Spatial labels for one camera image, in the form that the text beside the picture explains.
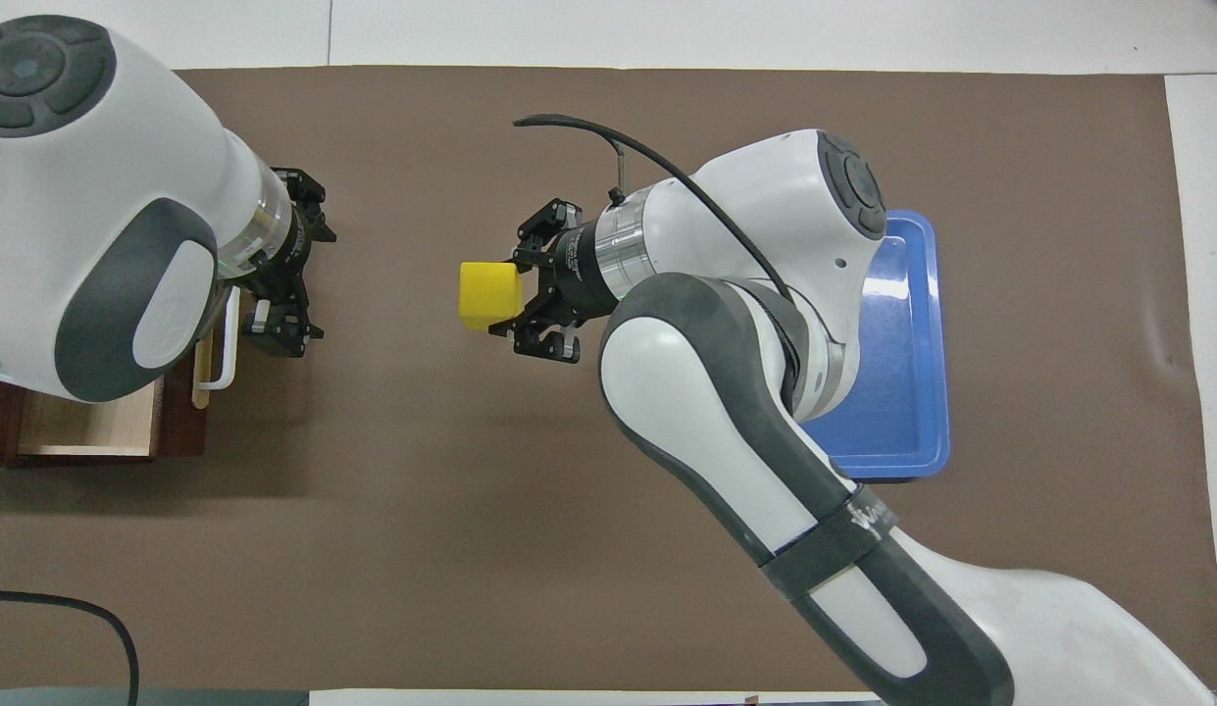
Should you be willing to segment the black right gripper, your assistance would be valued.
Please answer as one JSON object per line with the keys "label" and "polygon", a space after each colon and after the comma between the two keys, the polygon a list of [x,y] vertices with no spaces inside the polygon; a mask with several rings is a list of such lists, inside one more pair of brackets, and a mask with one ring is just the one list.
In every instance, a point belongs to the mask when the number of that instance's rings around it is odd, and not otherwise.
{"label": "black right gripper", "polygon": [[487,327],[510,338],[518,355],[576,365],[582,354],[577,329],[618,304],[596,259],[598,220],[582,222],[581,206],[553,198],[518,226],[518,269],[554,267],[555,287],[555,293],[537,295],[518,316]]}

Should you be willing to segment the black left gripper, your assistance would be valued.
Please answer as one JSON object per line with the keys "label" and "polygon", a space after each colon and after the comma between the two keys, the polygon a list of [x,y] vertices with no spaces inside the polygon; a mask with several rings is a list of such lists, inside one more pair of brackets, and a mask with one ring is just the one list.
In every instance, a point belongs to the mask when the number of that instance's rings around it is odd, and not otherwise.
{"label": "black left gripper", "polygon": [[243,338],[273,357],[302,358],[309,341],[325,338],[323,327],[309,316],[303,270],[312,256],[312,240],[336,242],[337,232],[329,226],[323,204],[325,187],[297,167],[276,167],[293,211],[286,239],[276,254],[259,250],[249,254],[253,265],[243,276],[243,288],[256,295],[253,312],[243,319]]}

